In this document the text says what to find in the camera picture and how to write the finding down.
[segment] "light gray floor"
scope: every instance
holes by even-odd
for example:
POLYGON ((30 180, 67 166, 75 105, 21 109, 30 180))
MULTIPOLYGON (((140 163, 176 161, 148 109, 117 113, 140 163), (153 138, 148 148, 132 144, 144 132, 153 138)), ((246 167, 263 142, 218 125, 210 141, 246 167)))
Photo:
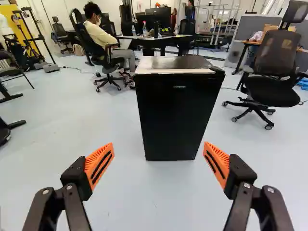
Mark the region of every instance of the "light gray floor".
MULTIPOLYGON (((200 54, 226 56, 224 52, 200 54)), ((57 58, 61 66, 99 70, 84 62, 85 57, 57 58)), ((211 62, 223 66, 221 61, 211 62)), ((235 88, 240 76, 232 76, 230 68, 225 70, 223 86, 235 88)), ((9 92, 22 92, 24 97, 0 104, 6 122, 27 120, 0 148, 1 225, 5 231, 21 230, 36 191, 61 187, 61 173, 77 157, 108 142, 113 142, 116 156, 84 203, 93 230, 220 231, 231 201, 202 157, 205 141, 246 161, 258 174, 256 186, 280 189, 295 230, 307 230, 308 103, 278 108, 271 117, 275 128, 266 131, 254 113, 232 123, 231 118, 243 109, 224 108, 221 103, 244 95, 223 89, 195 161, 147 162, 133 90, 117 91, 107 84, 98 94, 93 74, 73 69, 50 74, 40 70, 27 76, 36 89, 23 78, 10 81, 6 84, 9 92)), ((295 89, 302 100, 308 100, 308 92, 295 89)), ((68 230, 64 213, 58 230, 68 230)), ((253 211, 247 230, 259 230, 253 211)))

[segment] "face mask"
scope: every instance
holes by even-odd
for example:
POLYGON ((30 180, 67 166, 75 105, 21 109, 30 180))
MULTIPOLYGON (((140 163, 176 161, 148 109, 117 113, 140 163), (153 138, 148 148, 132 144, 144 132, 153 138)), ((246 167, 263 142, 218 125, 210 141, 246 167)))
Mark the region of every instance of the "face mask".
POLYGON ((100 25, 101 24, 101 19, 99 18, 99 17, 97 17, 98 18, 98 22, 96 22, 96 25, 100 25))

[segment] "gray pants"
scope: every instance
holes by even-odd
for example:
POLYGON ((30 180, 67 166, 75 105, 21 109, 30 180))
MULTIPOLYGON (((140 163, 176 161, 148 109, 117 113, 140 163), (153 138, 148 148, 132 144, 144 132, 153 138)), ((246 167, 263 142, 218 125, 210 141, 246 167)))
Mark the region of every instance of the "gray pants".
POLYGON ((132 50, 112 50, 111 58, 124 58, 125 61, 122 64, 123 67, 126 67, 127 59, 129 62, 130 72, 135 72, 135 53, 132 50))

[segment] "gray partition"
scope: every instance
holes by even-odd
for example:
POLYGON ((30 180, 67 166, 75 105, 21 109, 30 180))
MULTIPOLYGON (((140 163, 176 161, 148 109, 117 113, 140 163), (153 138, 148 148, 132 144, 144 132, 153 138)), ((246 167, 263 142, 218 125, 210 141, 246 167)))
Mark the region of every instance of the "gray partition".
POLYGON ((235 40, 246 40, 251 38, 257 31, 263 30, 264 24, 279 26, 281 18, 268 16, 247 16, 243 15, 239 22, 235 40))
MULTIPOLYGON (((224 65, 235 68, 244 48, 241 41, 249 39, 255 32, 263 30, 264 24, 278 26, 281 19, 281 17, 266 15, 243 15, 235 31, 229 54, 224 65)), ((300 45, 303 46, 304 49, 308 49, 308 20, 304 20, 300 24, 291 25, 296 26, 296 32, 302 36, 300 45)), ((306 71, 308 69, 308 53, 298 52, 296 55, 296 65, 299 67, 300 71, 306 71)))

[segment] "person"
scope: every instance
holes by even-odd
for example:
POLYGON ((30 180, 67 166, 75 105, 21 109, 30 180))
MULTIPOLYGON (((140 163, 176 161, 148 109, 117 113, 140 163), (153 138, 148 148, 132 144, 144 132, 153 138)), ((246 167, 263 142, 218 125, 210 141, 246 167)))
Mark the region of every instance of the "person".
MULTIPOLYGON (((263 36, 263 31, 257 31, 250 39, 249 41, 254 41, 254 42, 260 42, 262 40, 263 36)), ((255 55, 258 51, 259 46, 257 45, 252 45, 248 48, 248 56, 247 60, 245 62, 245 65, 249 67, 254 66, 254 61, 255 61, 255 55)))
POLYGON ((172 33, 174 33, 174 28, 177 23, 177 14, 178 14, 178 11, 176 8, 174 8, 171 14, 171 32, 172 33))
MULTIPOLYGON (((89 1, 84 6, 83 10, 87 19, 83 23, 83 25, 85 26, 88 34, 91 36, 91 38, 96 44, 100 45, 105 50, 106 45, 118 43, 115 37, 111 36, 110 34, 106 33, 102 28, 100 28, 102 11, 97 4, 93 3, 92 1, 89 1)), ((135 72, 136 66, 134 51, 112 49, 111 53, 111 58, 121 57, 125 59, 125 63, 122 64, 122 66, 124 66, 128 60, 130 72, 135 72)))
POLYGON ((195 7, 194 7, 194 0, 188 1, 188 6, 185 9, 185 16, 188 20, 194 20, 195 19, 195 7))
POLYGON ((215 24, 215 20, 214 20, 214 16, 212 15, 212 18, 210 20, 210 28, 214 28, 214 24, 215 24))

